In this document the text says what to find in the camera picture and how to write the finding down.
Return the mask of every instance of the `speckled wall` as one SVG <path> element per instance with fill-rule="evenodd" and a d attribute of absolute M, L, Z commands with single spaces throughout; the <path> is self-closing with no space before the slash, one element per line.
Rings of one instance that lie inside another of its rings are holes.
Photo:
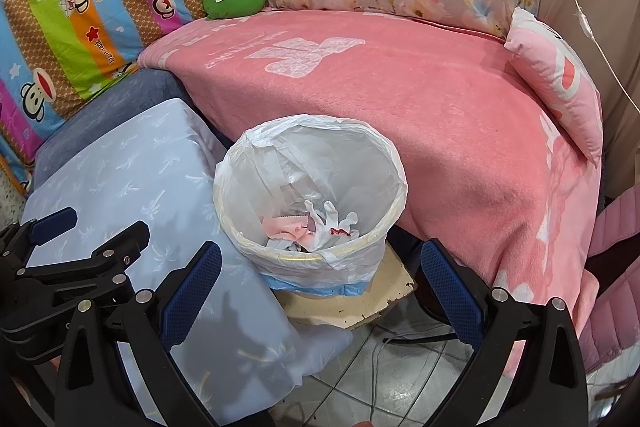
<path fill-rule="evenodd" d="M 18 221 L 24 208 L 24 198 L 18 194 L 14 186 L 0 169 L 0 230 L 9 223 Z"/>

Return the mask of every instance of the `pink pillow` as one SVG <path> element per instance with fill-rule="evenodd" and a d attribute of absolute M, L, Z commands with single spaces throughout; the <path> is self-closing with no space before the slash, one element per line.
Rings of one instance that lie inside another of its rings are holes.
<path fill-rule="evenodd" d="M 516 8 L 504 44 L 511 64 L 596 167 L 602 156 L 600 93 L 578 55 L 532 14 Z"/>

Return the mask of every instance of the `pink blanket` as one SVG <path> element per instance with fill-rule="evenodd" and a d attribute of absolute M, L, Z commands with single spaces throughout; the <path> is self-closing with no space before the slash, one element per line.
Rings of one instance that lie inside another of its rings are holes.
<path fill-rule="evenodd" d="M 270 11 L 197 20 L 140 55 L 229 138 L 292 114 L 364 120 L 398 147 L 405 230 L 438 237 L 516 299 L 562 297 L 578 334 L 598 197 L 590 165 L 495 38 L 391 15 Z"/>

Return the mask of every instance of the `green stripe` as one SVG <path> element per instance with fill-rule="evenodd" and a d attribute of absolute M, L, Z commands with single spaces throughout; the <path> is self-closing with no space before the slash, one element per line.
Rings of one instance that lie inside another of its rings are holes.
<path fill-rule="evenodd" d="M 28 0 L 49 47 L 69 83 L 84 100 L 91 98 L 91 86 L 104 81 L 94 58 L 78 40 L 76 32 L 59 5 L 60 0 Z"/>

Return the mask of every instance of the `trash can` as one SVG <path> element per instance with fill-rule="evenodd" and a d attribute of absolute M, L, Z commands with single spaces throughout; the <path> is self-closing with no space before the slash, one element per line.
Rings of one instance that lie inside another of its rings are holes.
<path fill-rule="evenodd" d="M 319 296 L 361 295 L 383 258 L 385 237 L 404 210 L 398 150 L 370 125 L 302 114 L 246 131 L 216 167 L 220 225 L 272 289 Z M 331 248 L 268 248 L 262 220 L 301 215 L 331 201 L 358 214 L 360 235 Z"/>

